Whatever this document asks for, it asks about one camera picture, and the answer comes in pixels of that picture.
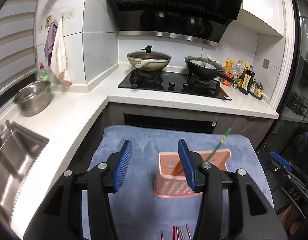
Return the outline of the person's right hand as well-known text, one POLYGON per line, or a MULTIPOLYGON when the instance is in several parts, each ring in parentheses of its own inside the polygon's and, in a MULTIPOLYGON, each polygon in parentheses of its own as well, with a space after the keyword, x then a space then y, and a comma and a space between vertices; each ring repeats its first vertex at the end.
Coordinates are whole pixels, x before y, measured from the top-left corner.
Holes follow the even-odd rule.
POLYGON ((290 205, 279 218, 282 226, 286 230, 287 236, 293 236, 300 228, 302 221, 296 217, 294 207, 290 205))

